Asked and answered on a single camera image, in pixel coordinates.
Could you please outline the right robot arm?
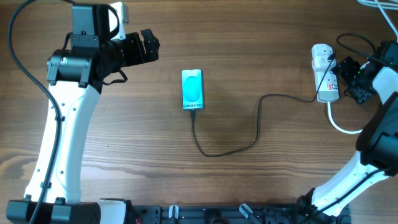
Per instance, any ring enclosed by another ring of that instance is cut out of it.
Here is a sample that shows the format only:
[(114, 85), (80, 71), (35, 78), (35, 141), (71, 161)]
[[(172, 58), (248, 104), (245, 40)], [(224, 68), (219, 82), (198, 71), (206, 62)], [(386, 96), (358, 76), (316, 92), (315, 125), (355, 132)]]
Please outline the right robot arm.
[(297, 200), (300, 222), (335, 222), (343, 208), (367, 188), (397, 175), (397, 42), (384, 41), (360, 65), (345, 58), (330, 70), (358, 103), (378, 95), (381, 107), (360, 130), (356, 152), (328, 182)]

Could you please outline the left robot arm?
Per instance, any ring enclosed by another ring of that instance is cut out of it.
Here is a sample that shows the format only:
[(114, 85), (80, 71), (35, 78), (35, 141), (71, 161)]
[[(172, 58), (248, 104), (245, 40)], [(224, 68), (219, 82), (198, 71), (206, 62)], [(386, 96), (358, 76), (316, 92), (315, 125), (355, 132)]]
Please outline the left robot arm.
[(159, 58), (149, 29), (126, 33), (127, 6), (72, 5), (73, 29), (47, 61), (49, 99), (39, 158), (21, 200), (10, 200), (13, 223), (137, 223), (130, 200), (81, 201), (80, 174), (88, 126), (105, 78)]

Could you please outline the Galaxy S25 smartphone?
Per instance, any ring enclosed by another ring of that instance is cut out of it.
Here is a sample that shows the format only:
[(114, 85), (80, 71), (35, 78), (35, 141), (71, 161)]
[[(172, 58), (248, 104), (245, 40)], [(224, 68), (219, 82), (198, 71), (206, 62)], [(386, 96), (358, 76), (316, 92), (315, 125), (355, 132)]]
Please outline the Galaxy S25 smartphone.
[(203, 76), (200, 69), (182, 70), (182, 109), (204, 108)]

